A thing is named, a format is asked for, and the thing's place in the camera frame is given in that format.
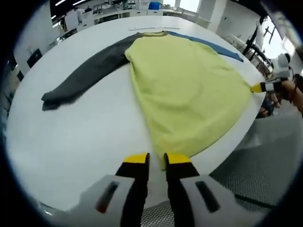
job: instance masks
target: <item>gray sleeve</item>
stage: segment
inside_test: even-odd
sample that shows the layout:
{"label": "gray sleeve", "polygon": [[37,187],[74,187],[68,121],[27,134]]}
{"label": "gray sleeve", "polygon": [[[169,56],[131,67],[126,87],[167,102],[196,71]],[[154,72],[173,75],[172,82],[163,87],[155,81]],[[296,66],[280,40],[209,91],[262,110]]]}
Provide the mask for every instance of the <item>gray sleeve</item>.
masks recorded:
{"label": "gray sleeve", "polygon": [[89,58],[62,84],[42,96],[44,101],[42,109],[56,109],[61,104],[75,101],[105,76],[127,64],[125,51],[141,36],[140,33],[129,36]]}

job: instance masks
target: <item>window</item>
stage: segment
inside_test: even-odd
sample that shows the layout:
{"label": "window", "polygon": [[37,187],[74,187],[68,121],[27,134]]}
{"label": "window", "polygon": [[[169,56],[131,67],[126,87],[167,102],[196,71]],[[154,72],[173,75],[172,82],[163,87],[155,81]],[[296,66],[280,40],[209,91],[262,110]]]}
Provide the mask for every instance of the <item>window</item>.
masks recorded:
{"label": "window", "polygon": [[200,0],[181,0],[180,7],[197,13]]}
{"label": "window", "polygon": [[[262,27],[264,32],[267,27],[268,30],[272,32],[275,28],[275,25],[271,21],[270,17],[268,17],[267,20],[262,24]],[[289,53],[290,56],[293,56],[295,48],[286,36],[282,40],[277,29],[275,29],[271,42],[269,43],[270,37],[271,34],[267,32],[263,42],[263,49],[265,50],[264,54],[268,58],[276,58],[281,53]]]}
{"label": "window", "polygon": [[176,0],[164,0],[163,5],[170,5],[171,7],[175,7]]}

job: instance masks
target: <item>white round table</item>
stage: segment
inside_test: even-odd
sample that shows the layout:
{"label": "white round table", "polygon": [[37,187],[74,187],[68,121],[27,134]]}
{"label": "white round table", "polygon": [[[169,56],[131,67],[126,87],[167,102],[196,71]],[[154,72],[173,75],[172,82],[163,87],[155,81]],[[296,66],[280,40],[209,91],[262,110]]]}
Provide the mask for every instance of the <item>white round table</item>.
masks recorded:
{"label": "white round table", "polygon": [[[81,31],[46,53],[26,74],[13,99],[7,124],[8,157],[29,195],[53,208],[69,210],[96,181],[105,174],[115,174],[126,156],[150,152],[145,205],[168,199],[165,173],[153,151],[132,88],[129,65],[102,79],[71,105],[44,112],[41,100],[45,92],[105,47],[137,32],[161,30],[202,38],[237,52],[244,62],[223,57],[251,85],[263,80],[226,41],[178,17],[129,17]],[[210,174],[232,153],[253,123],[263,99],[264,94],[254,94],[238,122],[216,143],[191,158],[200,174]]]}

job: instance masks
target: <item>yellow shirt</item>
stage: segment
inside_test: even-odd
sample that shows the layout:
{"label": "yellow shirt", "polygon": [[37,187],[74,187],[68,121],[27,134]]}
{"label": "yellow shirt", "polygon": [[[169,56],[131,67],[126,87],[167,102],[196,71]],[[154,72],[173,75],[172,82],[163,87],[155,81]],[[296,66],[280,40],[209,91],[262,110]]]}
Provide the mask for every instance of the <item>yellow shirt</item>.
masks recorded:
{"label": "yellow shirt", "polygon": [[242,76],[207,45],[172,35],[142,37],[125,55],[162,168],[166,152],[191,157],[216,142],[250,100]]}

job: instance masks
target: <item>blue container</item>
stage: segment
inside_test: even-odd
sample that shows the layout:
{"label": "blue container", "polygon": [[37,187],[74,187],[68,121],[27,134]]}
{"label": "blue container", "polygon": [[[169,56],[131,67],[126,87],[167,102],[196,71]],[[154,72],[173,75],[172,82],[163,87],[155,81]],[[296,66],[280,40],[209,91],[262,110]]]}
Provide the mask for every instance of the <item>blue container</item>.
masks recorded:
{"label": "blue container", "polygon": [[160,9],[160,3],[157,2],[157,1],[151,1],[148,9],[159,10]]}

